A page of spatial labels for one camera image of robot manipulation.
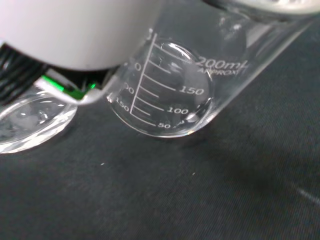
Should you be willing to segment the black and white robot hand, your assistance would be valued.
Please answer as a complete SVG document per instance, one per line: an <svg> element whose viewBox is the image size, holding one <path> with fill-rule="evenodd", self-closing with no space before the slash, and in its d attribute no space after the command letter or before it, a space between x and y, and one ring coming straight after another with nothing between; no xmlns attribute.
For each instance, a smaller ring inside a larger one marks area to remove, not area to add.
<svg viewBox="0 0 320 240"><path fill-rule="evenodd" d="M161 12L219 9L265 22L307 19L317 0L3 0L0 3L0 103L36 85L60 100L87 105L142 45Z"/></svg>

